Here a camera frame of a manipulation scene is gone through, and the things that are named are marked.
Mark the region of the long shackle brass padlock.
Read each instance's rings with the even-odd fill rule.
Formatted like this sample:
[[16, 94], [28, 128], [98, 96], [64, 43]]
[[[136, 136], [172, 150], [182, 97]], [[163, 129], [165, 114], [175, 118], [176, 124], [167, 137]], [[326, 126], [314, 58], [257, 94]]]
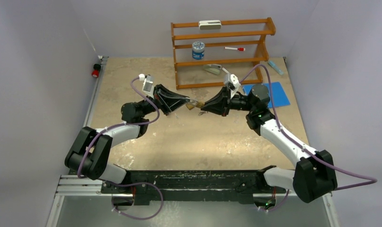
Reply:
[[189, 102], [186, 103], [186, 107], [188, 110], [192, 110], [194, 108], [201, 109], [203, 106], [204, 106], [204, 102], [198, 101], [198, 100], [193, 100], [193, 99], [189, 99]]

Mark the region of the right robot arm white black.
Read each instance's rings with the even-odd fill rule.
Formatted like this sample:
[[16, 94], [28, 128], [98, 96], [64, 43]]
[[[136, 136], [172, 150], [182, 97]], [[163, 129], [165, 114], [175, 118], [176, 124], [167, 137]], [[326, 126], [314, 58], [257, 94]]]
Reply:
[[202, 111], [227, 116], [230, 110], [247, 111], [247, 125], [257, 135], [278, 148], [293, 164], [294, 169], [269, 167], [256, 179], [256, 187], [268, 192], [273, 187], [294, 191], [305, 203], [309, 203], [338, 186], [333, 157], [326, 151], [304, 144], [292, 135], [268, 108], [270, 93], [268, 87], [255, 84], [247, 95], [223, 87], [213, 98], [205, 102]]

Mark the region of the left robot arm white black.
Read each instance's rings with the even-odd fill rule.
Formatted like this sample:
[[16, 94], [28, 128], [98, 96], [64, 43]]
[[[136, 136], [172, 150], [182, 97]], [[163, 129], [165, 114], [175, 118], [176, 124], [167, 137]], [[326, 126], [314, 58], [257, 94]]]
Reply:
[[83, 127], [64, 160], [65, 166], [80, 177], [110, 181], [119, 193], [128, 192], [131, 180], [126, 177], [126, 170], [108, 162], [111, 148], [143, 136], [154, 122], [146, 115], [168, 115], [191, 100], [161, 84], [154, 87], [150, 96], [142, 95], [142, 98], [142, 101], [122, 105], [122, 123], [99, 129]]

